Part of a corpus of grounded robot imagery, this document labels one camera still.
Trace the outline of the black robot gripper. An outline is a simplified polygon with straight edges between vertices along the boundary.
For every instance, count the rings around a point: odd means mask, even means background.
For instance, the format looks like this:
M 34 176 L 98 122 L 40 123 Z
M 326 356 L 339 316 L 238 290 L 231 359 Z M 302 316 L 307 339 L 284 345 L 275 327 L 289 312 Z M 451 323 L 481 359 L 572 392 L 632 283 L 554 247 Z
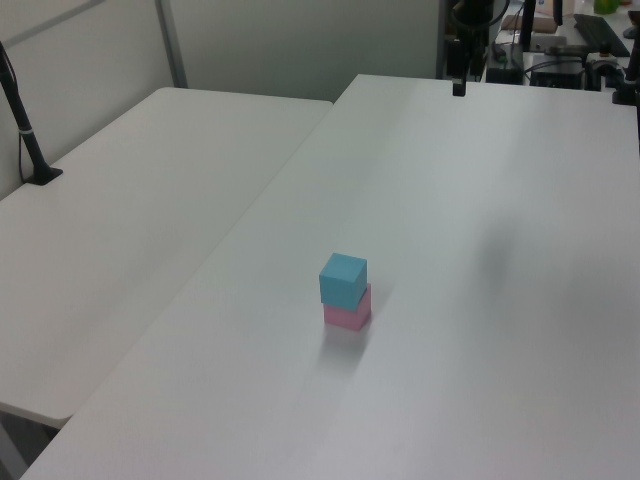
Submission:
M 506 13 L 505 1 L 460 0 L 455 1 L 449 12 L 449 21 L 456 32 L 456 39 L 447 48 L 447 75 L 451 78 L 453 95 L 466 95 L 467 54 L 466 47 L 473 47 L 469 61 L 469 75 L 478 81 L 486 62 L 486 45 L 490 29 L 499 23 Z

